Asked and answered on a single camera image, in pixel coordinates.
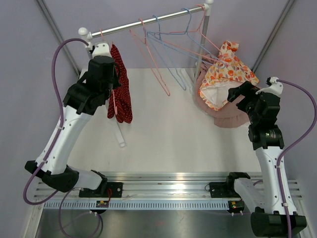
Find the orange floral skirt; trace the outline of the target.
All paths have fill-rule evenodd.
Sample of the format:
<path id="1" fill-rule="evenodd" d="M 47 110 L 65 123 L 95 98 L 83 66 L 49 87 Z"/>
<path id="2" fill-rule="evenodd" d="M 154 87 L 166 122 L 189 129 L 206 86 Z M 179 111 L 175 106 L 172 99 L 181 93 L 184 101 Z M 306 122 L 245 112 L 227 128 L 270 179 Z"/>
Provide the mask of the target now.
<path id="1" fill-rule="evenodd" d="M 215 111 L 221 110 L 228 103 L 230 88 L 238 87 L 246 81 L 253 85 L 259 83 L 252 70 L 236 56 L 238 49 L 238 43 L 224 41 L 218 53 L 218 60 L 208 68 L 199 86 L 199 96 Z"/>

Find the pink skirt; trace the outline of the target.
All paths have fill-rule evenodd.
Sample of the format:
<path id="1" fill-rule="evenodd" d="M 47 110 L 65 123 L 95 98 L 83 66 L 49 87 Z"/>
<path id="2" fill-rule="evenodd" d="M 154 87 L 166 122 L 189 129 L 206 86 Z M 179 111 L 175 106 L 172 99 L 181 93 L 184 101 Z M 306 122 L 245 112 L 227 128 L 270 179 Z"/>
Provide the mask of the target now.
<path id="1" fill-rule="evenodd" d="M 248 115 L 236 107 L 236 104 L 244 98 L 243 96 L 239 96 L 233 103 L 227 103 L 219 111 L 215 111 L 214 109 L 210 108 L 200 97 L 199 88 L 209 67 L 210 65 L 207 63 L 201 63 L 200 73 L 196 80 L 193 92 L 193 98 L 196 106 L 205 115 L 214 119 L 214 125 L 221 128 L 237 128 L 249 122 Z"/>

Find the red polka dot skirt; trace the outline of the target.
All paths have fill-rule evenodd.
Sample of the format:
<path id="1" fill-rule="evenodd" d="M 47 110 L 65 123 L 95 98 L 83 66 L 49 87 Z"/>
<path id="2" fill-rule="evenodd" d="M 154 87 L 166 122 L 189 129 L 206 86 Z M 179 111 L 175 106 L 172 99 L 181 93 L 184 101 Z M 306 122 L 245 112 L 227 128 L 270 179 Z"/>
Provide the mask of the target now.
<path id="1" fill-rule="evenodd" d="M 127 69 L 123 63 L 122 57 L 120 55 L 120 52 L 118 48 L 115 46 L 115 44 L 112 44 L 110 54 L 114 61 L 119 65 L 121 76 L 119 79 L 119 82 L 121 83 L 121 86 L 114 89 L 115 91 L 115 102 L 117 106 L 117 115 L 114 114 L 114 108 L 113 108 L 113 98 L 111 95 L 111 98 L 109 99 L 108 104 L 108 110 L 107 110 L 107 117 L 109 119 L 116 117 L 116 120 L 119 123 L 128 123 L 130 124 L 133 119 L 132 114 L 132 104 L 131 104 L 131 96 L 130 96 L 130 90 L 129 90 L 129 79 L 127 76 Z"/>

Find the blue hanger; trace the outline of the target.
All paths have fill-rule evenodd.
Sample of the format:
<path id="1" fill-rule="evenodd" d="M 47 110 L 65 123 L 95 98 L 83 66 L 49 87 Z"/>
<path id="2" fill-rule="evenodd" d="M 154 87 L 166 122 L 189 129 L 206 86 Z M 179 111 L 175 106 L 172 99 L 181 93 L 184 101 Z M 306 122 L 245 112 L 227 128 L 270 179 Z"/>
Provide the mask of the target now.
<path id="1" fill-rule="evenodd" d="M 153 17 L 155 18 L 156 23 L 158 24 L 158 37 L 156 37 L 156 32 L 151 32 L 151 31 L 147 31 L 147 37 L 151 42 L 152 47 L 154 48 L 154 50 L 156 51 L 156 53 L 158 54 L 159 58 L 161 59 L 161 61 L 163 62 L 163 64 L 165 65 L 165 67 L 168 69 L 169 73 L 171 74 L 171 76 L 174 78 L 174 80 L 178 83 L 178 85 L 182 88 L 182 90 L 186 91 L 187 87 L 186 84 L 184 82 L 184 79 L 182 76 L 180 76 L 180 74 L 178 73 L 177 69 L 176 69 L 176 65 L 172 59 L 172 57 L 170 56 L 169 51 L 167 50 L 167 45 L 163 42 L 162 40 L 162 33 L 160 32 L 160 22 L 159 19 L 156 15 L 153 15 Z M 167 62 L 163 59 L 163 57 L 161 56 L 161 53 L 159 53 L 158 49 L 155 47 L 154 42 L 157 42 L 159 44 L 162 45 L 168 59 L 171 61 L 172 66 L 174 68 L 175 74 L 171 71 L 170 67 L 168 66 Z"/>
<path id="2" fill-rule="evenodd" d="M 184 36 L 167 36 L 167 37 L 170 37 L 170 38 L 177 38 L 178 39 L 178 42 L 179 43 L 181 43 L 181 42 L 183 42 L 183 40 L 185 40 L 185 41 L 188 41 L 188 43 L 190 43 L 191 44 L 191 47 L 189 48 L 189 49 L 191 49 L 191 50 L 194 50 L 194 51 L 197 51 L 197 47 L 195 47 L 195 45 L 193 44 L 193 42 L 191 42 L 188 38 L 186 38 L 186 37 L 184 37 Z M 196 69 L 197 70 L 200 70 L 200 67 L 201 67 L 201 63 L 200 64 L 197 64 L 197 60 L 196 60 Z"/>

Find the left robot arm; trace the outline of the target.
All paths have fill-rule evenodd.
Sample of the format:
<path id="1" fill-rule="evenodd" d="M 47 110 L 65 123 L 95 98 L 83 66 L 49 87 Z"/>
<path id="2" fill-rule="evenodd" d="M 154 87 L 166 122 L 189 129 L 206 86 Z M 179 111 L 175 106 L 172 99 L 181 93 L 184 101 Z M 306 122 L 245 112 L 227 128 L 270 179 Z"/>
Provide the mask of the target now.
<path id="1" fill-rule="evenodd" d="M 67 161 L 82 129 L 97 108 L 105 105 L 112 89 L 119 86 L 116 63 L 111 56 L 91 59 L 88 70 L 67 90 L 63 115 L 44 152 L 36 160 L 27 161 L 25 169 L 57 191 L 82 188 L 91 196 L 104 196 L 107 178 L 103 174 L 72 168 Z"/>

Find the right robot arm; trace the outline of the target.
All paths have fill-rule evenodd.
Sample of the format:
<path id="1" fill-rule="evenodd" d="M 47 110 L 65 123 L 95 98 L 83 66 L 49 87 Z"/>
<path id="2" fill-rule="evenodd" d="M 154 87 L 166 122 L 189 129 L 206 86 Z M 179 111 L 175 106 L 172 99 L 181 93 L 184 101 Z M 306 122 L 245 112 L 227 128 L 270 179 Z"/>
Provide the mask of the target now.
<path id="1" fill-rule="evenodd" d="M 243 96 L 236 106 L 250 121 L 248 137 L 260 164 L 264 191 L 258 192 L 248 176 L 239 175 L 225 184 L 225 192 L 242 198 L 251 212 L 251 228 L 257 237 L 291 238 L 307 226 L 306 217 L 298 214 L 290 194 L 283 155 L 286 149 L 276 124 L 282 90 L 279 82 L 260 89 L 246 81 L 228 91 L 229 102 Z"/>

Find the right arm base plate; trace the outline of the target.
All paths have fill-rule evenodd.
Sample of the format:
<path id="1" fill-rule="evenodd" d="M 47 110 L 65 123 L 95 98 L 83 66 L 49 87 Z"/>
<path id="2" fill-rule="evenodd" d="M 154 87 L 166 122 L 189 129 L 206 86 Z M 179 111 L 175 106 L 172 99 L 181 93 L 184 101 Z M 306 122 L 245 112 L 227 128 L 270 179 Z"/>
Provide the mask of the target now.
<path id="1" fill-rule="evenodd" d="M 210 182 L 209 192 L 211 198 L 241 198 L 233 189 L 233 185 L 227 184 L 227 182 Z"/>

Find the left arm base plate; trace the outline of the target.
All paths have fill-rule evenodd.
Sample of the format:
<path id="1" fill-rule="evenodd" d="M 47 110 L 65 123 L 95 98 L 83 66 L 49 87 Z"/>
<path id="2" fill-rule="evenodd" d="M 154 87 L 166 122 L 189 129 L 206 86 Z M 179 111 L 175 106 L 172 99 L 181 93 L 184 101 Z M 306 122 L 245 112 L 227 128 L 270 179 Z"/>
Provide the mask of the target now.
<path id="1" fill-rule="evenodd" d="M 79 191 L 81 198 L 121 198 L 123 191 L 123 183 L 121 182 L 102 182 L 101 185 L 95 189 L 84 188 Z"/>

